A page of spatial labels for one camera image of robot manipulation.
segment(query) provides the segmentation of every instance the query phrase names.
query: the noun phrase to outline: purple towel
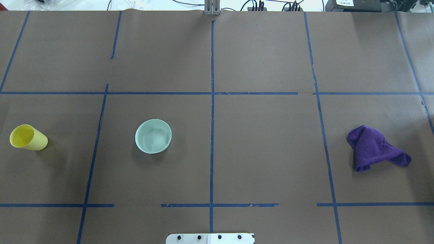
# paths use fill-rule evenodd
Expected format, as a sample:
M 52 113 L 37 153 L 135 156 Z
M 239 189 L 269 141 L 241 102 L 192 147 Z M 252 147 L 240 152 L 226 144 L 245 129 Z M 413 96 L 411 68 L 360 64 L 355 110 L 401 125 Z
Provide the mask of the purple towel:
M 370 165 L 385 160 L 401 167 L 411 162 L 411 157 L 388 143 L 381 132 L 365 125 L 348 133 L 348 143 L 355 151 L 357 172 L 369 170 Z

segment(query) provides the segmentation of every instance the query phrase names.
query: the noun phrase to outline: label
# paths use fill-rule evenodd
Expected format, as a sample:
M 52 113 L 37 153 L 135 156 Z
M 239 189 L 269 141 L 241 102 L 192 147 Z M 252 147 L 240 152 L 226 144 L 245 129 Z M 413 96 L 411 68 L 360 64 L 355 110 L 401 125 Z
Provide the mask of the label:
M 336 4 L 341 6 L 351 6 L 354 7 L 353 0 L 336 0 Z

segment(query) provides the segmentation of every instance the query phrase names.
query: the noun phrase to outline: metal plate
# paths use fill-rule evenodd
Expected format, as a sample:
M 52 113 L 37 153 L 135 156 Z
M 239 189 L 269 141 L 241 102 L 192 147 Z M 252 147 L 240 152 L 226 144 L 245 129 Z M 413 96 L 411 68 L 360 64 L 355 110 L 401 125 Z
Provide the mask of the metal plate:
M 166 244 L 206 243 L 206 244 L 254 244 L 255 234 L 251 233 L 207 233 L 207 234 L 170 234 Z

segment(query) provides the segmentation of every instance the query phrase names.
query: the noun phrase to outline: blue tape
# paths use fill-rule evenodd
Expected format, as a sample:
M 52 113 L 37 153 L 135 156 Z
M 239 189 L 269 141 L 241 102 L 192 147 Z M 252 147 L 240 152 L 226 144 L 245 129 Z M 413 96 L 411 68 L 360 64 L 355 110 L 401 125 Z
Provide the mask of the blue tape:
M 14 95 L 103 95 L 104 92 L 0 92 Z
M 316 102 L 318 104 L 318 113 L 319 113 L 319 121 L 321 123 L 321 132 L 322 132 L 322 140 L 324 142 L 324 149 L 325 149 L 325 157 L 327 159 L 327 167 L 329 169 L 329 182 L 330 182 L 330 190 L 332 192 L 332 200 L 333 203 L 336 203 L 336 196 L 335 196 L 335 187 L 333 185 L 333 176 L 332 176 L 332 167 L 330 166 L 330 157 L 329 157 L 329 149 L 327 146 L 327 138 L 326 138 L 326 130 L 324 129 L 324 120 L 322 118 L 322 110 L 321 110 L 321 101 L 319 99 L 319 90 L 318 90 L 318 82 L 316 80 L 316 74 L 315 74 L 315 69 L 313 68 L 313 53 L 312 53 L 312 45 L 310 42 L 310 34 L 309 34 L 309 26 L 308 26 L 308 22 L 307 22 L 307 15 L 306 12 L 303 12 L 304 14 L 304 22 L 306 25 L 306 35 L 307 35 L 307 43 L 309 46 L 309 54 L 310 54 L 310 64 L 312 67 L 312 75 L 313 75 L 313 80 L 315 81 L 315 93 L 316 93 Z M 338 234 L 338 241 L 339 244 L 342 244 L 342 237 L 341 237 L 341 228 L 340 228 L 340 224 L 339 224 L 339 216 L 338 216 L 338 209 L 335 207 L 335 222 L 336 222 L 336 231 Z
M 430 124 L 430 127 L 431 127 L 431 132 L 434 135 L 433 122 L 431 120 L 430 113 L 428 112 L 427 104 L 425 102 L 424 95 L 422 94 L 422 89 L 421 89 L 421 86 L 419 85 L 419 80 L 418 80 L 418 77 L 416 76 L 416 72 L 414 70 L 413 62 L 411 61 L 410 54 L 408 53 L 407 45 L 405 44 L 404 36 L 402 35 L 401 25 L 399 23 L 399 18 L 398 18 L 398 13 L 396 11 L 395 11 L 395 19 L 396 19 L 396 24 L 398 26 L 399 36 L 401 37 L 402 46 L 404 47 L 405 55 L 407 56 L 408 64 L 410 65 L 410 68 L 411 68 L 411 73 L 413 74 L 413 78 L 414 78 L 414 81 L 416 82 L 416 86 L 418 88 L 419 95 L 421 96 L 421 100 L 422 100 L 422 103 L 423 103 L 423 106 L 424 106 L 424 109 L 425 109 L 425 114 L 427 116 L 428 123 Z
M 216 92 L 216 95 L 298 95 L 298 92 Z
M 114 204 L 87 204 L 87 208 L 114 208 Z
M 314 95 L 419 95 L 417 92 L 315 92 Z
M 211 21 L 211 149 L 210 149 L 210 233 L 214 231 L 214 22 Z
M 82 208 L 83 204 L 0 203 L 0 208 Z M 88 204 L 88 208 L 114 208 L 114 204 Z
M 211 92 L 108 92 L 109 95 L 211 95 Z
M 90 164 L 89 178 L 87 180 L 86 195 L 84 197 L 83 211 L 82 211 L 82 217 L 81 217 L 81 221 L 80 221 L 79 234 L 78 234 L 78 237 L 77 237 L 77 244 L 80 244 L 80 242 L 81 242 L 81 235 L 82 235 L 82 232 L 83 232 L 84 219 L 86 217 L 87 202 L 89 200 L 90 185 L 91 185 L 91 182 L 92 182 L 93 168 L 95 166 L 96 150 L 98 148 L 99 135 L 101 133 L 101 124 L 102 124 L 102 117 L 104 115 L 105 102 L 107 100 L 107 92 L 109 90 L 108 87 L 109 87 L 109 85 L 107 84 L 105 86 L 104 99 L 102 100 L 101 114 L 99 116 L 98 130 L 96 132 L 95 146 L 93 148 L 92 162 Z
M 10 66 L 12 65 L 13 57 L 15 56 L 16 49 L 18 48 L 18 44 L 20 43 L 21 36 L 23 36 L 24 28 L 26 27 L 27 20 L 29 19 L 30 11 L 27 11 L 26 18 L 24 19 L 23 26 L 21 27 L 20 34 L 18 35 L 18 39 L 16 40 L 15 47 L 13 48 L 12 55 L 10 56 L 9 63 L 7 64 L 6 71 L 4 72 L 3 80 L 0 85 L 0 92 L 3 90 L 4 83 L 6 82 L 7 74 L 9 73 Z
M 112 55 L 110 56 L 111 59 L 115 56 L 116 43 L 118 42 L 119 26 L 121 25 L 121 17 L 122 17 L 122 11 L 119 11 L 118 25 L 116 27 L 116 34 L 115 34 L 115 41 L 113 42 L 113 52 L 112 52 Z
M 209 208 L 209 203 L 170 203 L 170 204 L 161 204 L 162 208 Z
M 434 202 L 345 202 L 317 203 L 317 207 L 364 207 L 364 206 L 434 206 Z
M 260 208 L 273 208 L 278 206 L 278 203 L 215 203 L 215 208 L 246 208 L 246 207 L 260 207 Z
M 0 208 L 82 208 L 83 204 L 1 203 Z
M 278 203 L 214 203 L 213 208 L 245 208 L 245 207 L 260 207 L 273 208 L 278 206 Z M 208 203 L 170 203 L 161 204 L 162 208 L 209 208 Z

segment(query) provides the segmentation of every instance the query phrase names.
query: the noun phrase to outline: bowl rim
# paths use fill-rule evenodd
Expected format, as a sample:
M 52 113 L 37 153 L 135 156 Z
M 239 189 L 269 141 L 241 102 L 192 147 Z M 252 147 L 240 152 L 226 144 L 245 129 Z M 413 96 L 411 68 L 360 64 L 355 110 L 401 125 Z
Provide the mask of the bowl rim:
M 162 150 L 160 150 L 158 152 L 147 152 L 143 148 L 141 148 L 141 146 L 138 143 L 138 131 L 141 128 L 143 128 L 143 126 L 145 126 L 145 124 L 147 122 L 149 122 L 149 121 L 155 121 L 155 120 L 163 122 L 165 125 L 167 125 L 167 127 L 169 128 L 169 140 L 167 142 L 167 145 Z M 138 149 L 140 149 L 140 151 L 142 151 L 144 153 L 148 153 L 148 154 L 156 154 L 156 153 L 160 153 L 160 152 L 166 150 L 169 147 L 169 144 L 170 144 L 171 141 L 172 141 L 172 128 L 170 128 L 170 126 L 168 125 L 168 123 L 166 123 L 164 120 L 161 120 L 161 119 L 148 119 L 147 121 L 145 121 L 141 125 L 139 125 L 139 127 L 137 128 L 136 133 L 135 133 L 135 143 L 136 143 L 136 146 L 138 147 Z

